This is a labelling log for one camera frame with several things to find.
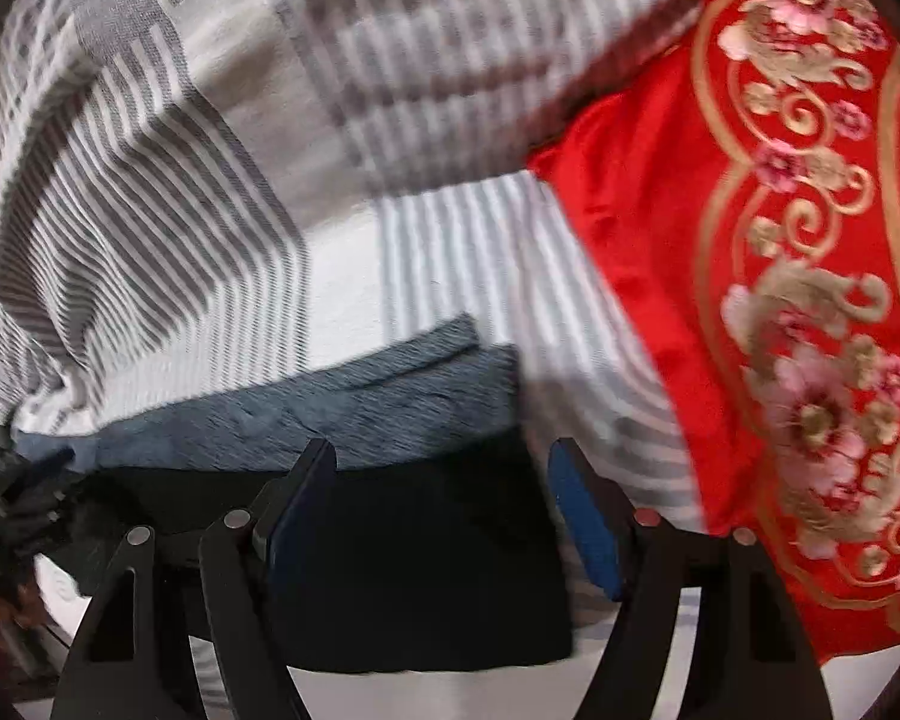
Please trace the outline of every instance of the gray and white striped cloth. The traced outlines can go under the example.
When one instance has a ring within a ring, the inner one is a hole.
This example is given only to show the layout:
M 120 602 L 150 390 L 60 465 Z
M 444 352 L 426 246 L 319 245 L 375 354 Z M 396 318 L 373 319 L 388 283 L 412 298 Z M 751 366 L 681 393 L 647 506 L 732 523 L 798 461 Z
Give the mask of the gray and white striped cloth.
M 701 527 L 620 307 L 520 166 L 698 0 L 16 0 L 0 20 L 0 420 L 76 435 L 468 312 L 543 458 Z M 578 624 L 610 608 L 568 547 Z M 688 602 L 688 614 L 693 603 Z

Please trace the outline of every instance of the red embroidered cloth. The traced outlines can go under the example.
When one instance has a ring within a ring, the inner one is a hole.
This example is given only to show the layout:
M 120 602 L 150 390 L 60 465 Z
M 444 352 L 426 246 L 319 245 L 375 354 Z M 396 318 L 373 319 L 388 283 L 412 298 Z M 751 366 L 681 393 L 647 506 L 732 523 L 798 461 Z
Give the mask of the red embroidered cloth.
M 900 48 L 868 0 L 706 0 L 530 166 L 674 402 L 711 532 L 822 659 L 900 642 Z

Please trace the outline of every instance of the gray towel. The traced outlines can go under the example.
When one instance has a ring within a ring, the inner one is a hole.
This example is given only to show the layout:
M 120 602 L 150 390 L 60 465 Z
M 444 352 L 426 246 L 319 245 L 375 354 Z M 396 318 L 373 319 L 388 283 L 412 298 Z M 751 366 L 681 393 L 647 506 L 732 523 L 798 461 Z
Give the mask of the gray towel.
M 472 319 L 331 370 L 170 404 L 89 437 L 20 434 L 31 461 L 61 447 L 75 470 L 279 470 L 312 437 L 341 469 L 388 466 L 453 452 L 518 423 L 512 347 L 481 349 Z

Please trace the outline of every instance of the metal screw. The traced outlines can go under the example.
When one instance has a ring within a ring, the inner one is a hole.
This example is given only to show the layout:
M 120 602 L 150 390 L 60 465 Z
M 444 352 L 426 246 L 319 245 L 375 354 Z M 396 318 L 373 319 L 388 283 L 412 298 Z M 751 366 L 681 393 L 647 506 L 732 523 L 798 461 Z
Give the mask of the metal screw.
M 250 512 L 246 509 L 233 509 L 223 517 L 223 524 L 231 531 L 239 531 L 247 522 L 250 522 Z
M 634 519 L 645 528 L 655 528 L 660 524 L 660 512 L 655 509 L 636 509 Z
M 135 547 L 146 544 L 149 539 L 149 528 L 146 525 L 137 525 L 132 531 L 127 533 L 127 541 Z
M 751 547 L 756 543 L 756 533 L 750 528 L 737 528 L 733 532 L 733 540 L 742 546 Z

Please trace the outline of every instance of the blue gripper pad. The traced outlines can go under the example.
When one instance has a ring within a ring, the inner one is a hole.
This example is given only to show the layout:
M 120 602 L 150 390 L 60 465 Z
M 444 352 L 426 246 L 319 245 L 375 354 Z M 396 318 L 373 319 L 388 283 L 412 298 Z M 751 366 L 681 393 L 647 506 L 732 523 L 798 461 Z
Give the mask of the blue gripper pad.
M 550 448 L 547 481 L 557 499 L 573 541 L 583 560 L 586 575 L 612 601 L 621 600 L 624 577 L 616 536 L 607 528 L 604 517 L 594 504 L 583 477 L 571 457 L 576 443 L 561 439 Z

